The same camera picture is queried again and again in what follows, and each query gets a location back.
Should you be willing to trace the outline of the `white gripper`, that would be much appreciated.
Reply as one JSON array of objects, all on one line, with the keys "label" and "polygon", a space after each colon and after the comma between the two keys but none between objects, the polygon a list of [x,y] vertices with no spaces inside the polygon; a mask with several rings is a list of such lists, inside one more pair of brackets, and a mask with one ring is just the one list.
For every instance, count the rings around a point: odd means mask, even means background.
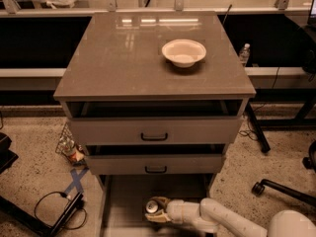
[{"label": "white gripper", "polygon": [[199,204],[196,202],[184,201],[181,199],[170,200],[167,197],[152,197],[161,203],[163,210],[155,213],[146,213],[145,217],[148,221],[156,223],[167,223],[172,221],[177,224],[193,223],[199,219]]}]

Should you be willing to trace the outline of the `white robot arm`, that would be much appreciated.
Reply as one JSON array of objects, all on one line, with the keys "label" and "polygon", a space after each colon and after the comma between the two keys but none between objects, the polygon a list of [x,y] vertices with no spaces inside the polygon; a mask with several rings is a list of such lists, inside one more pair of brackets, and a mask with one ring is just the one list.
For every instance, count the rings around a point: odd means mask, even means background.
[{"label": "white robot arm", "polygon": [[201,202],[152,197],[145,205],[145,217],[151,222],[191,225],[206,233],[215,233],[222,225],[236,237],[316,237],[316,225],[297,211],[275,214],[264,228],[209,197]]}]

